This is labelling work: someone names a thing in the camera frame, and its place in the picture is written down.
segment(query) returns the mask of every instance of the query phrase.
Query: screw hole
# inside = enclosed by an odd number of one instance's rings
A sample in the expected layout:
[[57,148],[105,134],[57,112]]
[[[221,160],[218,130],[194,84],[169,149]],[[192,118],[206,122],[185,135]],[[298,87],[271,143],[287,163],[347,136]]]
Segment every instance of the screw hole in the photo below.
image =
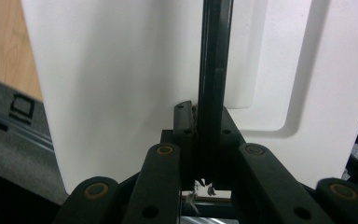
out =
[[95,200],[95,199],[102,198],[108,190],[109,190],[109,187],[106,184],[94,183],[94,184],[89,185],[84,190],[84,196],[87,199]]
[[157,153],[160,156],[167,156],[167,155],[170,155],[171,153],[173,153],[173,148],[162,146],[157,149]]
[[358,199],[358,194],[353,189],[342,184],[332,184],[330,190],[343,200],[356,201]]
[[310,219],[311,216],[310,216],[310,212],[303,208],[303,207],[295,207],[295,214],[298,216],[298,217],[301,217],[302,219]]
[[154,205],[147,206],[142,212],[145,218],[153,218],[158,215],[158,208]]

